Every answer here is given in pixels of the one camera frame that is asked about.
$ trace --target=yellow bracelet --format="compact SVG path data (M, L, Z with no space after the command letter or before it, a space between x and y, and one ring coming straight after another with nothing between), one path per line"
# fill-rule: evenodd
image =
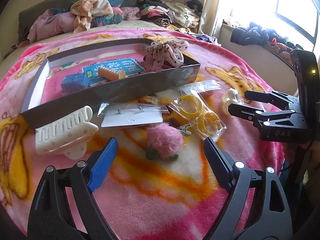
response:
M194 113L189 113L181 108L180 114L182 114L186 118L190 118L190 119L197 118L202 113L202 110L203 110L203 105L202 105L201 100L194 95L184 95L184 96L180 97L180 99L179 99L179 101L184 101L184 100L194 103L197 111Z
M220 121L219 117L214 112L203 112L199 118L198 118L198 129L203 132L204 134L207 134L208 136L212 137L214 134L210 131L208 131L204 119L210 120L212 122ZM217 124L217 130L221 129L221 124Z

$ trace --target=curtain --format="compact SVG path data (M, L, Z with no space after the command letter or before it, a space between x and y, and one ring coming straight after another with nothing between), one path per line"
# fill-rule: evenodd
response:
M205 0L199 33L219 37L223 19L230 16L235 0Z

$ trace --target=bed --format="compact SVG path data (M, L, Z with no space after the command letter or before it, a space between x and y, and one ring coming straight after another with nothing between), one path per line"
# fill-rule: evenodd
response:
M279 171L282 166L281 143L259 140L259 133L251 122L222 111L221 98L230 87L237 89L242 96L246 90L272 90L230 51L142 21L124 21L83 33L61 34L17 49L0 65L0 76L4 77L0 82L0 200L23 233L27 233L28 213L44 169L49 165L61 169L75 164L64 155L39 156L35 153L34 130L20 115L33 76L41 62L50 55L87 44L128 38L187 40L190 46L185 54L201 63L197 81L213 79L221 84L220 90L203 95L227 126L217 142L219 148L250 168L263 170L271 166ZM174 93L168 90L162 93L162 97L174 97ZM148 102L151 99L139 100ZM276 110L271 105L245 102L266 111ZM110 137L118 140L119 151L94 197L115 233L122 240L202 239L227 197L204 156L203 141L192 134L184 139L176 162L150 162L145 157L146 132L143 127L100 129L87 143L83 159L103 148ZM85 232L72 192L67 194L77 228ZM245 225L252 198L253 192L250 191L237 230Z

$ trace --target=orange plastic spiral object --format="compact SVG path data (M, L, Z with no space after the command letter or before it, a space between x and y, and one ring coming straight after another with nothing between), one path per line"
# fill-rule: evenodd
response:
M108 69L106 67L100 67L98 69L98 74L101 77L104 77L110 81L119 80L121 78L126 78L124 70L121 70L120 72L116 72L114 70Z

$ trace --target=headboard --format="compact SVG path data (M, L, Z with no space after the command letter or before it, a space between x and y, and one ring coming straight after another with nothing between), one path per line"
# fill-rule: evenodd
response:
M19 42L22 41L24 30L34 23L34 21L49 8L68 9L74 0L45 0L31 8L19 13ZM124 0L121 7L138 7L138 0Z

